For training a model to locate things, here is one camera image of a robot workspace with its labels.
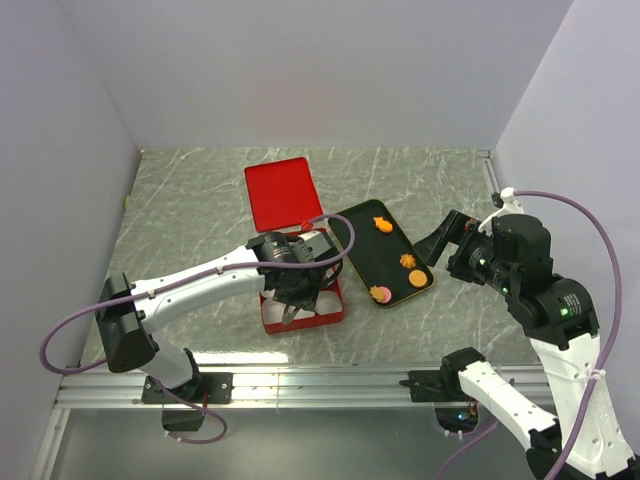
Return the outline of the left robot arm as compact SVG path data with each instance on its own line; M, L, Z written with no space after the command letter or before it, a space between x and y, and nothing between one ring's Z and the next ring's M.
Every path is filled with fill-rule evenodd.
M339 275L342 259L330 236L271 231L215 260L150 280L109 277L96 315L112 373L140 370L177 401L193 400L202 375L193 353L160 335L169 323L207 305L244 294L270 292L291 320L312 311L319 293Z

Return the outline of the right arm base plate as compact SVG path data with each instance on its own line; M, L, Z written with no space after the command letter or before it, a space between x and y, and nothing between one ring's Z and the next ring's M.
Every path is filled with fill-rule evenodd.
M413 403L461 402L467 396L450 376L440 370L412 370L399 385L410 391Z

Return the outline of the metal tongs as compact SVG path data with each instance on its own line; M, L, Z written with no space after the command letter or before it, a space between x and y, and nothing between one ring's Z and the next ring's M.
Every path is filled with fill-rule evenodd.
M295 307L293 305L286 305L282 313L281 323L283 325L291 324L295 319L296 315L298 314L299 310L300 310L299 307Z

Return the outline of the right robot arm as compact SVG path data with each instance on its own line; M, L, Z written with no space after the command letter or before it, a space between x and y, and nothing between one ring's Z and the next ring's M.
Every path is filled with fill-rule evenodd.
M479 401L520 442L534 476L556 479L636 479L639 458L616 419L604 371L592 298L579 282L553 271L551 235L523 213L494 217L486 232L456 210L415 245L434 265L448 244L447 270L458 280L502 294L508 313L536 352L555 406L548 413L503 380L472 347L442 359L439 387L447 399Z

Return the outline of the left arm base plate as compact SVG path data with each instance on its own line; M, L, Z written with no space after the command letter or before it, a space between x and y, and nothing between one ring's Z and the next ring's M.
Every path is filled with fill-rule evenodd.
M194 404L229 404L233 388L233 374L230 372L205 372L200 374L197 384L185 384L169 389L168 395L150 376L145 378L141 394L143 404L160 405L177 403L174 397Z

